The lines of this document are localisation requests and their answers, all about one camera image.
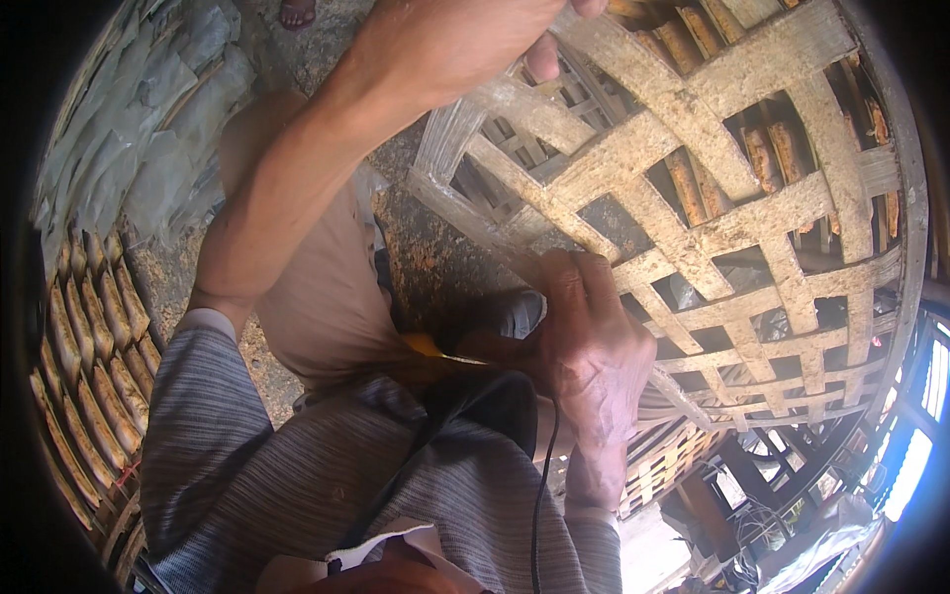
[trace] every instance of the red string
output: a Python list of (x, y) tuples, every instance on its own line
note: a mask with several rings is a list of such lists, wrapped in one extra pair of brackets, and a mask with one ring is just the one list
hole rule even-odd
[(136, 460), (135, 462), (133, 462), (133, 463), (130, 464), (129, 466), (125, 467), (125, 470), (123, 470), (123, 472), (122, 472), (122, 476), (120, 476), (120, 477), (119, 477), (119, 480), (116, 481), (116, 485), (117, 485), (118, 487), (121, 487), (122, 485), (125, 484), (125, 481), (128, 480), (128, 477), (132, 476), (132, 470), (134, 470), (135, 468), (137, 468), (138, 465), (139, 465), (139, 463), (141, 463), (141, 461), (142, 461), (142, 460)]

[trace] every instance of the shirt sleeve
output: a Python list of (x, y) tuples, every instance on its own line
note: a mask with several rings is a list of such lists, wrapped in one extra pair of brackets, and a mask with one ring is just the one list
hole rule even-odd
[(564, 522), (578, 552), (580, 570), (591, 594), (620, 594), (623, 581), (620, 578), (620, 535), (617, 519), (610, 512), (610, 519), (585, 513), (586, 509), (567, 513)]
[(142, 446), (142, 521), (162, 557), (274, 433), (231, 336), (179, 327), (155, 378)]

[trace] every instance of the right hand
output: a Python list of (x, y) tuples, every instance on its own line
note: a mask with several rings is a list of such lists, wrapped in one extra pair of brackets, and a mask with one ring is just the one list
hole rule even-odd
[[(348, 59), (349, 76), (382, 85), (390, 101), (423, 113), (455, 101), (505, 69), (536, 42), (528, 65), (557, 76), (556, 44), (545, 30), (565, 0), (378, 0)], [(581, 16), (606, 0), (572, 0)]]
[(626, 447), (656, 339), (623, 308), (603, 256), (552, 250), (541, 270), (548, 297), (539, 337), (545, 383), (581, 450)]

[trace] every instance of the black cable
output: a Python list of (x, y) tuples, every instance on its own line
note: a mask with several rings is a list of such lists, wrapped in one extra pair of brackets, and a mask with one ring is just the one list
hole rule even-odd
[(544, 488), (547, 487), (547, 472), (551, 468), (554, 442), (558, 439), (558, 425), (561, 423), (561, 407), (558, 406), (558, 399), (552, 396), (551, 402), (554, 403), (554, 431), (547, 445), (547, 455), (544, 456), (544, 471), (541, 473), (541, 484), (538, 485), (538, 497), (535, 498), (534, 518), (531, 520), (531, 586), (534, 594), (541, 594), (541, 579), (538, 577), (538, 518), (541, 516), (541, 499), (544, 496)]

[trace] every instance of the striped shirt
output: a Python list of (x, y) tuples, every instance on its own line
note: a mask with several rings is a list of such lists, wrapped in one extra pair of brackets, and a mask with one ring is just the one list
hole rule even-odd
[[(178, 332), (161, 361), (142, 450), (142, 518), (175, 594), (251, 592), (277, 555), (323, 559), (399, 469), (425, 411), (387, 377), (323, 395), (274, 431), (232, 338)], [(438, 528), (447, 560), (492, 592), (531, 591), (541, 477), (510, 439), (457, 418), (370, 526)], [(602, 519), (541, 504), (542, 592), (619, 592), (620, 542)], [(379, 546), (366, 562), (378, 561)]]

